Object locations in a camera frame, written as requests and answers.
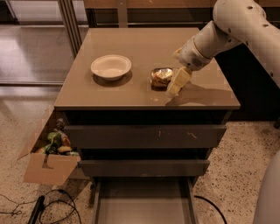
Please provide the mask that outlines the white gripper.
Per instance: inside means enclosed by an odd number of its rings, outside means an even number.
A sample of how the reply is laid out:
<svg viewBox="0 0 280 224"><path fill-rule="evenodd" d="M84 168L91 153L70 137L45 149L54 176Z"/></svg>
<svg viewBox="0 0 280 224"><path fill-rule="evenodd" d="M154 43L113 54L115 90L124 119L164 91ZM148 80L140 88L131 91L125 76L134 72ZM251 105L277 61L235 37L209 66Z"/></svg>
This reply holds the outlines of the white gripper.
<svg viewBox="0 0 280 224"><path fill-rule="evenodd" d="M170 97L176 96L181 88L191 79L192 71L199 71L208 65L213 57L211 44L196 37L191 37L172 57L185 66L173 71L166 93Z"/></svg>

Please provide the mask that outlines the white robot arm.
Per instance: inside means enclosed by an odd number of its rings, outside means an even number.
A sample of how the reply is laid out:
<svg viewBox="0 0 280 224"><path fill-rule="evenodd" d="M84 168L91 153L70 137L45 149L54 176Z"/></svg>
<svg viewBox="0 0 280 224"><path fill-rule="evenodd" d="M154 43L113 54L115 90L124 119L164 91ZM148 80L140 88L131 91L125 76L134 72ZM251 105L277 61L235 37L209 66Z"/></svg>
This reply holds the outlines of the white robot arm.
<svg viewBox="0 0 280 224"><path fill-rule="evenodd" d="M177 95L193 71L241 43L280 87L280 30L267 21L265 11L254 0L217 0L213 19L174 53L183 66L172 76L166 93ZM280 151L263 176L253 224L280 224Z"/></svg>

